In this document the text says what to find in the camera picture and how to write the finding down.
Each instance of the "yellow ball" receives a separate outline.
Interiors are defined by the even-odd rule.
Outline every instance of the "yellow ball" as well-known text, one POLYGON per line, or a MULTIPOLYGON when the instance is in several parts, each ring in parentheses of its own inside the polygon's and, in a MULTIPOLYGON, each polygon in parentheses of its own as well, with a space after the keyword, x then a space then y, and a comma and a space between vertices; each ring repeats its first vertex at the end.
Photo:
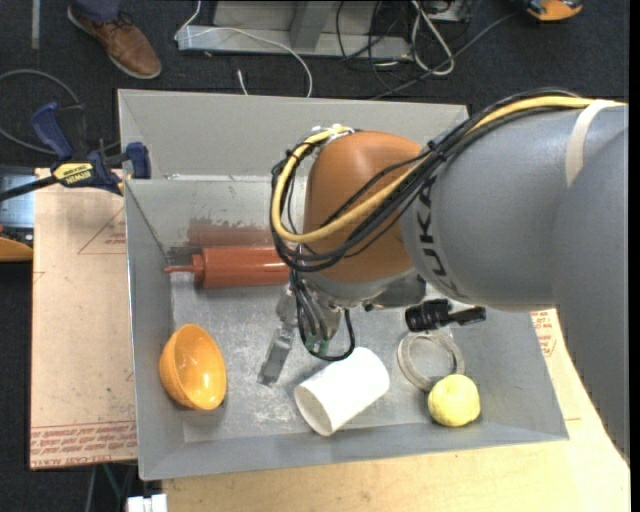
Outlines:
POLYGON ((480 395, 475 382, 466 375, 440 379, 427 397, 431 417, 445 427, 461 427, 480 415, 480 395))

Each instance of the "jeans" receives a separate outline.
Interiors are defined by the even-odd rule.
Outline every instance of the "jeans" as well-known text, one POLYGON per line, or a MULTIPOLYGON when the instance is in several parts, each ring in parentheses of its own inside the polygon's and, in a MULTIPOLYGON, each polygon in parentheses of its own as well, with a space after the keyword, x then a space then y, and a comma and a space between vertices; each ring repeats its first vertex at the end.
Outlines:
POLYGON ((74 9, 91 21, 107 23, 118 17, 120 0, 71 0, 74 9))

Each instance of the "paper cup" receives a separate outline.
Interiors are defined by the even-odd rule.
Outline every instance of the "paper cup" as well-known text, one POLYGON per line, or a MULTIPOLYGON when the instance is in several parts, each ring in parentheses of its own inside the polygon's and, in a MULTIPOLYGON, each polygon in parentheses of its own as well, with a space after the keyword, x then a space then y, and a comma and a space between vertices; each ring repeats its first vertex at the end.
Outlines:
POLYGON ((389 372, 371 350, 357 347, 342 361, 296 387, 302 417, 318 434, 330 436, 389 390, 389 372))

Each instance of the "brown shoe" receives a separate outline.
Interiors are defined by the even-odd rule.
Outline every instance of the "brown shoe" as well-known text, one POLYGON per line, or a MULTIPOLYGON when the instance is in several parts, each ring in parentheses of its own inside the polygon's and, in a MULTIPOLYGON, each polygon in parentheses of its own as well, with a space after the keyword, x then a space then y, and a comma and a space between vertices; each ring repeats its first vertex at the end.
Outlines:
POLYGON ((96 38, 116 66, 134 78, 155 78, 162 70, 160 59, 142 31, 126 15, 108 23, 84 18, 69 6, 67 17, 76 27, 96 38))

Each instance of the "yellow bowl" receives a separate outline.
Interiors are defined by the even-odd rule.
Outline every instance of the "yellow bowl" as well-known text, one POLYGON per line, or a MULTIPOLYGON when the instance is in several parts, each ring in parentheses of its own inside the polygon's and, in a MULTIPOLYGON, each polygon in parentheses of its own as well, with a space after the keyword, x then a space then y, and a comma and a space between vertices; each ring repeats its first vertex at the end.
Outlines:
POLYGON ((201 327, 185 324, 160 356, 160 379, 169 396, 192 409, 212 410, 227 392, 227 371, 214 339, 201 327))

